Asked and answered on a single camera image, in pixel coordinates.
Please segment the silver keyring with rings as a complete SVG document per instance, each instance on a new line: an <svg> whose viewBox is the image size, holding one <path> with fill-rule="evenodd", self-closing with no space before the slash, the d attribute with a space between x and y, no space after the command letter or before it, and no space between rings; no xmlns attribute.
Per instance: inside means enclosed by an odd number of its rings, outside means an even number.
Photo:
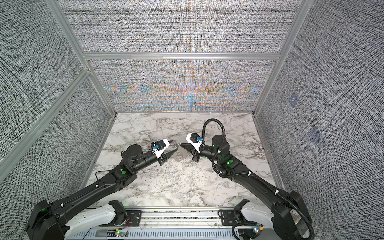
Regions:
<svg viewBox="0 0 384 240"><path fill-rule="evenodd" d="M177 162L180 162L184 159L184 149L182 147L178 147L178 150L175 152L174 159Z"/></svg>

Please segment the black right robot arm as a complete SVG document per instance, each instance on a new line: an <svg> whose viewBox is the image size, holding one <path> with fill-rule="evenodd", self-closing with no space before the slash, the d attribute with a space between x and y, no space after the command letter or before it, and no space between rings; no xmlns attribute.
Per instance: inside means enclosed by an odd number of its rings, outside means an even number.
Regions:
<svg viewBox="0 0 384 240"><path fill-rule="evenodd" d="M219 177L240 184L269 207L273 213L273 228L282 240L304 239L294 222L291 210L295 210L307 226L309 236L306 239L315 238L312 218L300 194L279 189L253 173L242 161L231 154L230 144L222 135L213 137L212 146L203 145L201 137L196 137L200 141L195 143L193 136L194 134L190 134L187 137L188 142L181 144L181 147L193 155L194 162L198 162L200 157L209 159L214 172Z"/></svg>

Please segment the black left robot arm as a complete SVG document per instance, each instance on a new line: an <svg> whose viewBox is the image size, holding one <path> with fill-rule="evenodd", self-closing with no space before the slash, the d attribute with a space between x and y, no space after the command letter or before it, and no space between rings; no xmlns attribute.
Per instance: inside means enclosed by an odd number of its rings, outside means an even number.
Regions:
<svg viewBox="0 0 384 240"><path fill-rule="evenodd" d="M65 240L97 225L123 224L127 214L122 203L117 200L91 211L87 211L87 208L130 185L137 179L138 171L154 163L166 163L176 152L166 152L170 143L166 139L154 142L146 152L140 145L131 145L121 153L120 163L107 170L94 183L52 203L46 200L37 203L26 226L29 239Z"/></svg>

